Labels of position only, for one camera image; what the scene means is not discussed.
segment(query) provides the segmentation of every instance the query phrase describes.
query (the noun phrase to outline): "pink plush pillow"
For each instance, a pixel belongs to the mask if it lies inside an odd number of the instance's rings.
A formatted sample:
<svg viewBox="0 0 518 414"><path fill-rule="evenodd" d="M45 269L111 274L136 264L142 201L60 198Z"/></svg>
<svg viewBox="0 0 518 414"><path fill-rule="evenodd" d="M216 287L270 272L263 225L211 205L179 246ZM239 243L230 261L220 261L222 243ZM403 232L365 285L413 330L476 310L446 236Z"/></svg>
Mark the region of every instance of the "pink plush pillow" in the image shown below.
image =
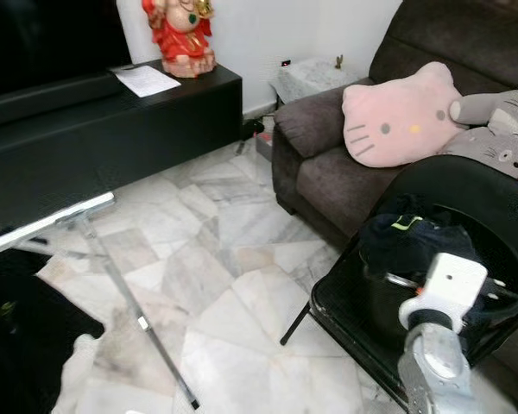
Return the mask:
<svg viewBox="0 0 518 414"><path fill-rule="evenodd" d="M435 155L461 129L449 106L460 97L447 66L431 62L413 76L345 89L345 146L366 166L400 166Z"/></svg>

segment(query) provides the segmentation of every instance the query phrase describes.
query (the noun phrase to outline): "white wall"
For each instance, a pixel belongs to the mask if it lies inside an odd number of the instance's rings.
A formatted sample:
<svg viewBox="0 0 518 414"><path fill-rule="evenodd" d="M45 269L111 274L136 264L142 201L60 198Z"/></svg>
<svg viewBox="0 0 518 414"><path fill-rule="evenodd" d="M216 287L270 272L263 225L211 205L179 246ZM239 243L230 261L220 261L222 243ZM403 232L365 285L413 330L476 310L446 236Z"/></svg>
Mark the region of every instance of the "white wall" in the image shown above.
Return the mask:
<svg viewBox="0 0 518 414"><path fill-rule="evenodd" d="M243 111L275 101L280 62L343 53L365 75L401 0L212 0L218 62L243 78ZM161 57L141 0L117 0L134 63Z"/></svg>
<svg viewBox="0 0 518 414"><path fill-rule="evenodd" d="M361 77L388 30L401 0L321 0L314 53L334 58L344 55L344 64Z"/></svg>

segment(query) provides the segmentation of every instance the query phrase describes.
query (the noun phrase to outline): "red figurine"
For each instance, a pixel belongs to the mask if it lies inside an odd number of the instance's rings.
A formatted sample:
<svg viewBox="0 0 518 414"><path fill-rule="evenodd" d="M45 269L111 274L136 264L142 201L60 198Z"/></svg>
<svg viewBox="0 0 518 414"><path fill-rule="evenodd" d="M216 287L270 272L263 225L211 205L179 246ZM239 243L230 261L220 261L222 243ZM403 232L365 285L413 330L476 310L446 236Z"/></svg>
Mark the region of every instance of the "red figurine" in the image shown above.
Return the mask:
<svg viewBox="0 0 518 414"><path fill-rule="evenodd" d="M209 0L142 0L163 54L163 69L177 78L196 78L217 64L206 36L211 36Z"/></svg>

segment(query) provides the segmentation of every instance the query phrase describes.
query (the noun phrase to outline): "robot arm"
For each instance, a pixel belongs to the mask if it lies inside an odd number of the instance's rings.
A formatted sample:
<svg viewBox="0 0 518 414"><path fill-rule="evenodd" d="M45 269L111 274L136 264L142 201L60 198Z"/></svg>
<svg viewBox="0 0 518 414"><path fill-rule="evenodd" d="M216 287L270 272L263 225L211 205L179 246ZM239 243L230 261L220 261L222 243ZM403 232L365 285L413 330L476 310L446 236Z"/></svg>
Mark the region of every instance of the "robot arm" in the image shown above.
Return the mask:
<svg viewBox="0 0 518 414"><path fill-rule="evenodd" d="M438 254L422 293L401 305L399 318L409 334L399 374L411 414L482 413L458 333L486 277L474 261Z"/></svg>

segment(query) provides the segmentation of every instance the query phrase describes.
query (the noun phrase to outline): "chair leg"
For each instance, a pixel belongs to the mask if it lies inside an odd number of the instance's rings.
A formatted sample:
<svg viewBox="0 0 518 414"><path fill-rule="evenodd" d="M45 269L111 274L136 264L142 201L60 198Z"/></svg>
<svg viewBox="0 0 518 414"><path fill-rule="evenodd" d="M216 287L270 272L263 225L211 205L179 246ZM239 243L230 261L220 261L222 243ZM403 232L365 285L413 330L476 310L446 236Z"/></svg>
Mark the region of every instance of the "chair leg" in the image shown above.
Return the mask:
<svg viewBox="0 0 518 414"><path fill-rule="evenodd" d="M290 326L290 329L287 330L286 334L280 339L280 344L282 346L286 345L287 340L290 339L290 336L295 332L298 326L300 326L301 321L304 317L309 313L309 310L311 309L311 305L307 302L303 310L300 312L300 314L295 318L294 323L292 323L292 326Z"/></svg>

